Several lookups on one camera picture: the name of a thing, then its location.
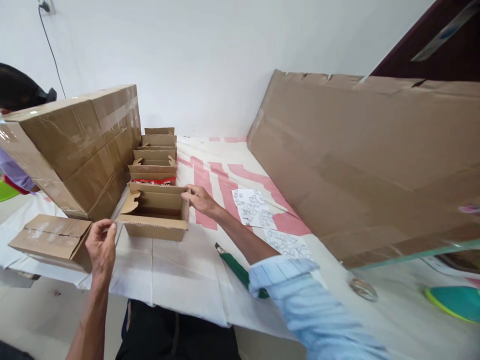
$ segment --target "sticker sheet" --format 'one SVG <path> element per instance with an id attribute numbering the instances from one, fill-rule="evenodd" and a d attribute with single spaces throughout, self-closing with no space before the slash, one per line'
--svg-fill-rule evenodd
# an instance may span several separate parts
<path id="1" fill-rule="evenodd" d="M 263 229 L 263 232 L 265 233 L 265 242 L 280 254 L 295 259 L 312 259 L 312 254 L 301 237 L 272 229 Z"/>
<path id="2" fill-rule="evenodd" d="M 231 191 L 243 225 L 264 229 L 277 229 L 274 214 L 265 202 L 262 193 L 253 189 L 235 189 Z"/>

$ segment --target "table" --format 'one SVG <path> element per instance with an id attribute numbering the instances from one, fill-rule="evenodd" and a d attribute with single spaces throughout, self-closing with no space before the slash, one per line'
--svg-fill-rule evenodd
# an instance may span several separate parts
<path id="1" fill-rule="evenodd" d="M 436 273 L 421 260 L 414 260 L 359 272 L 362 279 L 375 287 L 379 300 L 371 303 L 358 297 L 348 286 L 352 274 L 317 237 L 306 233 L 308 229 L 296 218 L 248 151 L 245 139 L 179 137 L 177 184 L 184 186 L 188 183 L 204 186 L 232 213 L 236 208 L 233 208 L 231 190 L 261 191 L 276 218 L 290 229 L 291 234 L 301 235 L 308 245 L 312 259 L 321 267 L 314 277 L 326 284 L 353 316 L 387 346 L 394 359 L 472 359 L 480 351 L 477 341 L 480 328 L 476 324 L 443 314 L 421 293 L 422 287 L 463 285 L 466 280 Z M 89 275 L 37 262 L 7 246 L 23 225 L 37 214 L 65 216 L 45 195 L 33 197 L 0 225 L 0 267 L 89 289 Z M 254 228 L 253 231 L 263 236 L 261 229 Z M 129 237 L 120 226 L 110 292 L 207 319 L 221 326 L 233 324 L 292 339 L 275 305 L 271 300 L 250 296 L 221 261 L 214 248 L 215 242 L 248 269 L 247 261 L 225 232 L 194 209 L 190 209 L 189 231 L 180 243 Z"/>

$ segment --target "cardboard box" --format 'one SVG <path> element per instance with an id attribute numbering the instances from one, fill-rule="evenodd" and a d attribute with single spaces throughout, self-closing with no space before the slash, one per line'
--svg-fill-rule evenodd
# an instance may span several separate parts
<path id="1" fill-rule="evenodd" d="M 176 146 L 150 146 L 148 142 L 142 144 L 143 146 L 139 146 L 136 150 L 149 150 L 149 151 L 175 151 L 177 152 Z"/>
<path id="2" fill-rule="evenodd" d="M 274 72 L 247 145 L 288 203 L 346 268 L 479 239 L 480 83 L 360 80 Z"/>
<path id="3" fill-rule="evenodd" d="M 128 180 L 141 141 L 136 93 L 121 85 L 12 112 L 0 146 L 68 216 L 100 220 L 119 201 L 127 182 L 118 179 Z"/>
<path id="4" fill-rule="evenodd" d="M 40 214 L 8 246 L 42 263 L 90 273 L 85 241 L 91 225 L 91 221 Z"/>
<path id="5" fill-rule="evenodd" d="M 186 187 L 129 184 L 129 193 L 116 221 L 130 236 L 182 241 L 188 230 L 189 202 Z"/>
<path id="6" fill-rule="evenodd" d="M 149 144 L 155 147 L 176 147 L 177 136 L 176 135 L 142 135 L 142 144 Z"/>
<path id="7" fill-rule="evenodd" d="M 151 147 L 149 150 L 137 150 L 133 151 L 133 156 L 135 159 L 143 158 L 146 160 L 168 160 L 168 159 L 177 159 L 177 148 L 168 150 L 151 150 L 151 149 L 162 149 L 161 147 Z"/>
<path id="8" fill-rule="evenodd" d="M 145 135 L 174 135 L 174 127 L 146 127 Z"/>
<path id="9" fill-rule="evenodd" d="M 168 173 L 148 173 L 148 172 L 130 172 L 130 179 L 132 180 L 165 180 L 169 178 L 176 178 L 176 172 L 168 172 Z"/>
<path id="10" fill-rule="evenodd" d="M 167 160 L 147 160 L 142 157 L 133 161 L 132 165 L 128 165 L 130 173 L 146 173 L 146 174 L 176 174 L 177 167 L 175 160 L 171 157 Z"/>

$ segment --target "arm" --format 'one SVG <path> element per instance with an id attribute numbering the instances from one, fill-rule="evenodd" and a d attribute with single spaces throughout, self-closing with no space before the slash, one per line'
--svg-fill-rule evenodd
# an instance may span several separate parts
<path id="1" fill-rule="evenodd" d="M 308 359 L 389 359 L 386 350 L 353 320 L 344 306 L 316 281 L 319 266 L 282 256 L 219 206 L 203 187 L 187 185 L 182 196 L 214 219 L 243 253 L 250 267 L 250 292 L 265 288 L 288 329 L 307 348 Z"/>
<path id="2" fill-rule="evenodd" d="M 109 285 L 115 263 L 117 224 L 95 222 L 85 242 L 92 262 L 90 294 L 66 360 L 103 360 Z"/>
<path id="3" fill-rule="evenodd" d="M 36 193 L 40 188 L 25 171 L 0 147 L 0 168 L 3 173 L 18 187 Z"/>

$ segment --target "black pants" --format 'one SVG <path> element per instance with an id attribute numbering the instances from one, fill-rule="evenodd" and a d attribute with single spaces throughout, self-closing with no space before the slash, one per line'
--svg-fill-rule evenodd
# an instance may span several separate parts
<path id="1" fill-rule="evenodd" d="M 116 360 L 240 360 L 233 327 L 137 300 L 130 301 L 130 309 L 130 325 Z"/>

